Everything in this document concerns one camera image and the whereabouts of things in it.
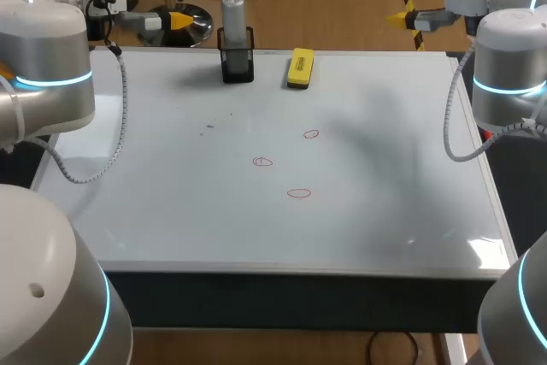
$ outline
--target black cable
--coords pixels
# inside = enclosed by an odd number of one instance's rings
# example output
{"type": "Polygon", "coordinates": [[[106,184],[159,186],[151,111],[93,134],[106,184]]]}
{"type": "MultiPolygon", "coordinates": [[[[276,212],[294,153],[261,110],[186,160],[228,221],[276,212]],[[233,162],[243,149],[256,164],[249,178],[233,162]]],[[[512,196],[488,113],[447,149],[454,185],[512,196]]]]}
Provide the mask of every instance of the black cable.
{"type": "MultiPolygon", "coordinates": [[[[416,339],[412,336],[411,333],[404,333],[408,338],[410,343],[412,344],[412,348],[414,349],[414,359],[412,360],[412,365],[416,365],[418,363],[418,359],[420,358],[420,348],[418,347],[418,343],[416,342],[416,339]]],[[[373,342],[378,337],[379,333],[373,333],[373,336],[370,337],[367,343],[367,350],[366,350],[366,356],[367,356],[367,363],[366,365],[373,365],[373,358],[372,358],[372,350],[373,350],[373,342]]]]}
{"type": "Polygon", "coordinates": [[[115,3],[116,0],[89,0],[85,6],[85,22],[90,21],[89,8],[93,3],[93,6],[97,9],[105,9],[109,17],[109,28],[103,36],[104,45],[109,48],[109,50],[114,53],[116,56],[121,55],[121,49],[116,44],[110,41],[110,34],[112,33],[112,26],[114,25],[114,16],[110,12],[109,4],[115,3]]]}

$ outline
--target pen holder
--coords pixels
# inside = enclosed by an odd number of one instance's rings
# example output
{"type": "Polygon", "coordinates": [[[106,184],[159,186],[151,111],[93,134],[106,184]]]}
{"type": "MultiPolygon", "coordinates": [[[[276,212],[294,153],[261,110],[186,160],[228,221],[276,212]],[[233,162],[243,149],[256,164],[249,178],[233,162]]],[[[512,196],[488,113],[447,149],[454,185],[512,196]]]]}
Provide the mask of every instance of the pen holder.
{"type": "Polygon", "coordinates": [[[255,79],[253,28],[247,27],[247,47],[228,48],[224,39],[224,27],[217,31],[218,48],[221,52],[222,80],[225,83],[250,83],[255,79]]]}

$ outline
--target chair base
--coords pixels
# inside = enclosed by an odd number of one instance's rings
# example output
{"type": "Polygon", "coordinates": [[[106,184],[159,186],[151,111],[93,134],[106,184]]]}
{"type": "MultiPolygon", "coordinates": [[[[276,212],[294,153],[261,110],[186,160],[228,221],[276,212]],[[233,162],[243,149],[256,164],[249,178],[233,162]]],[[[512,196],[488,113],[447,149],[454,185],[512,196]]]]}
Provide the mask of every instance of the chair base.
{"type": "Polygon", "coordinates": [[[155,30],[150,32],[141,32],[138,39],[145,46],[165,46],[165,47],[194,47],[207,40],[213,33],[213,18],[207,10],[189,3],[177,3],[174,12],[180,12],[192,16],[194,22],[180,30],[164,32],[155,30]]]}

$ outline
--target red drawing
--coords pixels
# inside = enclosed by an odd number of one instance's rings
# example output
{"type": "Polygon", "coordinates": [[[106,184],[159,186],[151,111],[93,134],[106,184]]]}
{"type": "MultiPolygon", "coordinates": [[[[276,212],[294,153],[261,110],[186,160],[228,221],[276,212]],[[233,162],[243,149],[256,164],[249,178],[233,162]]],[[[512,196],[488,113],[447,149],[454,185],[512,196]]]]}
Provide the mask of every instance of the red drawing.
{"type": "Polygon", "coordinates": [[[319,130],[309,130],[304,133],[304,138],[316,138],[319,136],[319,130]]]}
{"type": "Polygon", "coordinates": [[[293,198],[307,198],[311,196],[311,191],[307,188],[295,188],[294,190],[289,190],[287,195],[293,198]]]}
{"type": "Polygon", "coordinates": [[[268,160],[266,157],[255,157],[253,158],[253,164],[255,164],[258,167],[269,167],[269,166],[273,166],[274,162],[271,160],[268,160]]]}

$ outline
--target cable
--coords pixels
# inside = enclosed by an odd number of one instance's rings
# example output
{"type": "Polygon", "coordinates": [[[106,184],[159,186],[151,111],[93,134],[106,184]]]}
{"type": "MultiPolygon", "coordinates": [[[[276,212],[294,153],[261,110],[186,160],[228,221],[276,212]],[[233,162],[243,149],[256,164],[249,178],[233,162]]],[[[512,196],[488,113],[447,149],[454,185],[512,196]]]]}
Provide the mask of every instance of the cable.
{"type": "MultiPolygon", "coordinates": [[[[85,7],[85,17],[86,19],[89,18],[89,7],[91,5],[91,2],[95,2],[96,0],[89,0],[85,7]]],[[[108,3],[109,0],[99,0],[100,3],[97,6],[97,3],[94,3],[94,6],[99,7],[100,9],[106,9],[107,14],[109,16],[109,30],[105,34],[103,40],[104,44],[109,48],[112,53],[116,56],[116,59],[118,60],[118,63],[120,64],[120,72],[121,72],[121,88],[122,88],[122,111],[121,111],[121,128],[120,128],[120,137],[118,138],[118,144],[116,145],[116,149],[114,151],[114,154],[110,157],[106,165],[98,172],[90,177],[87,177],[85,179],[77,179],[76,177],[73,177],[68,171],[67,168],[64,165],[64,162],[62,160],[61,155],[55,148],[50,145],[49,143],[44,142],[43,140],[40,140],[39,138],[35,137],[29,137],[25,138],[24,141],[27,141],[28,143],[33,143],[36,145],[39,145],[44,150],[46,150],[48,153],[50,153],[51,157],[55,160],[57,163],[57,166],[59,166],[59,169],[61,170],[62,175],[71,183],[74,184],[86,184],[90,183],[94,180],[100,179],[115,163],[115,161],[118,159],[118,156],[121,153],[121,149],[123,148],[124,141],[126,139],[126,125],[127,125],[127,100],[128,100],[128,90],[127,90],[127,73],[126,73],[126,64],[123,61],[123,57],[121,55],[121,49],[118,47],[116,43],[110,42],[109,36],[110,32],[112,30],[112,14],[110,13],[108,3]]]]}
{"type": "Polygon", "coordinates": [[[123,61],[123,57],[121,55],[116,57],[118,59],[118,63],[120,64],[120,71],[121,71],[121,84],[123,88],[122,92],[122,104],[123,104],[123,110],[121,112],[121,129],[120,129],[120,137],[118,139],[118,144],[116,146],[116,149],[114,151],[114,154],[110,157],[109,161],[106,163],[106,165],[103,167],[101,171],[98,173],[95,173],[91,175],[90,177],[87,177],[85,179],[77,179],[76,177],[73,177],[66,169],[64,162],[62,160],[61,155],[55,150],[55,148],[52,145],[49,145],[48,143],[44,142],[43,140],[40,140],[39,138],[35,137],[29,137],[26,138],[25,141],[29,143],[33,143],[36,145],[39,145],[44,150],[46,150],[48,153],[51,154],[55,162],[57,163],[57,166],[59,166],[59,169],[61,170],[62,175],[65,176],[65,178],[74,184],[86,184],[90,183],[94,180],[100,179],[115,163],[115,161],[118,159],[118,155],[121,152],[121,149],[123,148],[124,141],[126,139],[126,125],[127,125],[127,76],[126,76],[126,64],[123,61]]]}
{"type": "MultiPolygon", "coordinates": [[[[418,363],[418,359],[420,358],[420,347],[418,346],[418,343],[416,342],[416,339],[414,336],[412,336],[411,333],[404,333],[408,338],[410,343],[412,344],[412,348],[414,350],[414,358],[412,360],[412,365],[416,365],[418,363]]],[[[373,358],[372,358],[372,350],[373,350],[373,342],[378,337],[379,333],[373,333],[373,336],[370,337],[367,343],[367,349],[366,349],[366,365],[373,365],[373,358]]]]}
{"type": "MultiPolygon", "coordinates": [[[[547,135],[547,127],[536,123],[535,118],[532,118],[529,121],[521,121],[519,123],[509,124],[508,126],[502,127],[497,132],[495,132],[492,137],[488,138],[477,150],[473,153],[466,156],[456,156],[452,149],[450,148],[449,141],[449,124],[450,124],[450,111],[452,110],[452,101],[454,99],[454,92],[456,90],[457,81],[462,74],[462,70],[465,67],[465,64],[469,60],[469,57],[474,53],[475,50],[475,40],[471,43],[466,54],[463,56],[462,61],[460,62],[458,68],[454,72],[454,77],[452,78],[452,83],[450,83],[450,90],[448,92],[448,98],[446,100],[446,109],[444,111],[444,124],[443,124],[443,141],[444,141],[444,150],[450,159],[455,162],[467,162],[473,160],[475,157],[480,156],[482,153],[487,151],[494,143],[496,143],[501,137],[508,136],[510,134],[515,134],[516,132],[530,131],[532,133],[540,133],[547,135]]],[[[538,101],[539,109],[534,110],[534,114],[537,115],[539,110],[541,110],[544,103],[544,99],[538,101]]]]}

